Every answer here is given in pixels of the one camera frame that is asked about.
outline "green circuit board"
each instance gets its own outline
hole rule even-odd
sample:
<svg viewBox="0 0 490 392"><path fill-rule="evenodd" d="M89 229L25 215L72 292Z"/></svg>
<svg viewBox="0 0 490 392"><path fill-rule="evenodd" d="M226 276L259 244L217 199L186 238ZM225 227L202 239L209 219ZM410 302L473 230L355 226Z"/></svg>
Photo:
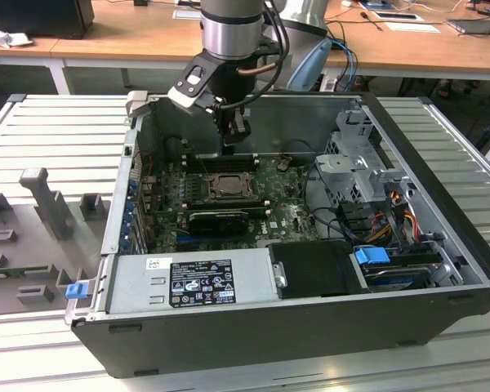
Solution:
<svg viewBox="0 0 490 392"><path fill-rule="evenodd" d="M248 231L238 237L193 238L185 225L185 199L208 198L211 188L207 174L188 174L179 163L171 163L158 174L161 202L149 209L154 240L152 252L196 252L266 247L272 242L295 242L319 239L301 199L304 178L297 167L280 171L280 158L259 158L255 171L242 173L251 181L254 197L269 200L269 215L251 218Z"/></svg>

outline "floor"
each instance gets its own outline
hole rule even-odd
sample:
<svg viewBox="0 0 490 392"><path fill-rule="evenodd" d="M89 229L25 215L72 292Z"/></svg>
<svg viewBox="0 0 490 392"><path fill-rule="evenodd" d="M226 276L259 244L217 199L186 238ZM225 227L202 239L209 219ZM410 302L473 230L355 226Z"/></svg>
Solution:
<svg viewBox="0 0 490 392"><path fill-rule="evenodd" d="M180 71L144 70L129 71L132 90L166 92ZM126 94L131 89L123 87L119 69L70 69L70 78L76 94ZM407 96L428 96L437 85L437 80L416 81ZM371 91L377 96L395 96L400 78L376 78L370 82ZM452 123L473 143L490 125L490 82L482 82L471 93L465 93L464 82L456 81L450 100L443 100L434 92L431 100ZM19 67L0 65L0 108L12 93L56 94L49 71L42 67Z"/></svg>

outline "blue cable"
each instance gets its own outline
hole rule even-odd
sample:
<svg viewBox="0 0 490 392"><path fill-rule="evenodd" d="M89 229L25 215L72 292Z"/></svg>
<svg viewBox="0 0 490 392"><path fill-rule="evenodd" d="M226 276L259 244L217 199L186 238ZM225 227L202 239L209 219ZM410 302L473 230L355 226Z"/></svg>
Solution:
<svg viewBox="0 0 490 392"><path fill-rule="evenodd" d="M349 76L349 81L345 85L344 91L348 91L350 88L350 84L352 83L354 79L354 58L352 57L352 52L348 47L343 45L341 42L336 41L335 39L331 39L332 42L334 42L337 46L339 46L345 54L349 57L349 62L350 62L350 76Z"/></svg>

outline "power supply label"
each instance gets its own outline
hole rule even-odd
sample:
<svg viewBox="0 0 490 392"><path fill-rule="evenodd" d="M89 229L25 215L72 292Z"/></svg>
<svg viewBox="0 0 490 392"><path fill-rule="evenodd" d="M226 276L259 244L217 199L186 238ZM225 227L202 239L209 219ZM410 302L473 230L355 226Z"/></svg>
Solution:
<svg viewBox="0 0 490 392"><path fill-rule="evenodd" d="M230 260L171 263L173 308L223 305L236 302L234 274Z"/></svg>

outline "motherboard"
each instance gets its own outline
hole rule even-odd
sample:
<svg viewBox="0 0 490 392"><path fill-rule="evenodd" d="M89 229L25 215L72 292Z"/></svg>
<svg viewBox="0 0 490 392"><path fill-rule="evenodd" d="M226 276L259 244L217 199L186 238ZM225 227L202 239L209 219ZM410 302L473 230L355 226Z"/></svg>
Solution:
<svg viewBox="0 0 490 392"><path fill-rule="evenodd" d="M149 249L267 247L319 239L305 210L303 167L290 158L187 158L143 179Z"/></svg>

